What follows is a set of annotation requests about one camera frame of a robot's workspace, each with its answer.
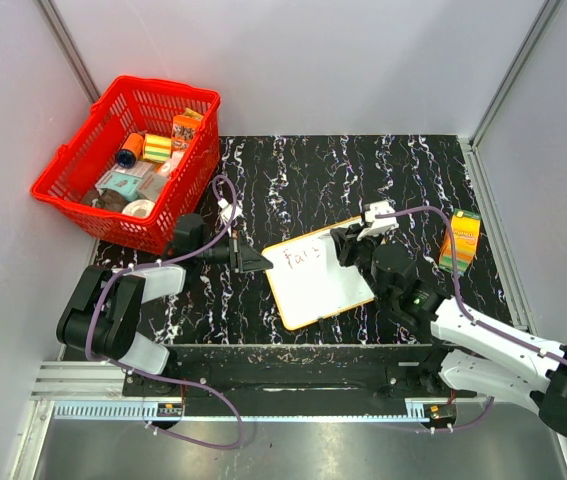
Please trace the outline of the yellow framed whiteboard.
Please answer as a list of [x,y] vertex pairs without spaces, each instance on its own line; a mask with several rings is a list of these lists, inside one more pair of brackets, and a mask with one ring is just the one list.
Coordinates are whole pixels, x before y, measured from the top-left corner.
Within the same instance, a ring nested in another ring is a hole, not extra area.
[[358,217],[352,217],[262,251],[273,263],[266,276],[286,330],[299,330],[373,300],[357,269],[341,267],[334,245],[319,241],[330,236],[331,229],[359,222]]

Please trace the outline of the orange sponge pack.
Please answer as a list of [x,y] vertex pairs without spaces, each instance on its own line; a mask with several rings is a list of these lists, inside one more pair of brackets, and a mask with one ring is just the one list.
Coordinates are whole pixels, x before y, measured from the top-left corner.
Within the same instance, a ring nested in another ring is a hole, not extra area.
[[444,271],[452,272],[453,260],[456,260],[459,275],[463,276],[477,253],[481,217],[474,212],[455,209],[450,224],[451,228],[446,231],[441,247],[438,266]]

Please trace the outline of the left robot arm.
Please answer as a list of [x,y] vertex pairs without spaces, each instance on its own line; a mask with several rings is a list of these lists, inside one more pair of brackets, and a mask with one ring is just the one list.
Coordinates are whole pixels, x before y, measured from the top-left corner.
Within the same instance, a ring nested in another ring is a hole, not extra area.
[[180,381],[167,347],[138,332],[141,306],[177,295],[193,283],[204,265],[226,264],[235,273],[266,271],[270,260],[239,232],[217,241],[198,214],[178,218],[161,259],[120,271],[91,265],[81,275],[57,324],[56,336],[89,357],[118,361],[144,371],[145,384],[158,395],[174,392]]

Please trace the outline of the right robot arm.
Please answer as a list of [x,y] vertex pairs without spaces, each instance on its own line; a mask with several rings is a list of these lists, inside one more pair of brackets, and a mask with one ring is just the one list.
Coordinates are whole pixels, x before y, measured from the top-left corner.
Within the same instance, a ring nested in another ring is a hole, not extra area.
[[516,404],[567,438],[567,343],[518,330],[421,280],[400,244],[354,224],[330,237],[342,267],[353,267],[380,311],[423,344],[439,345],[422,366],[419,387],[431,396],[472,391]]

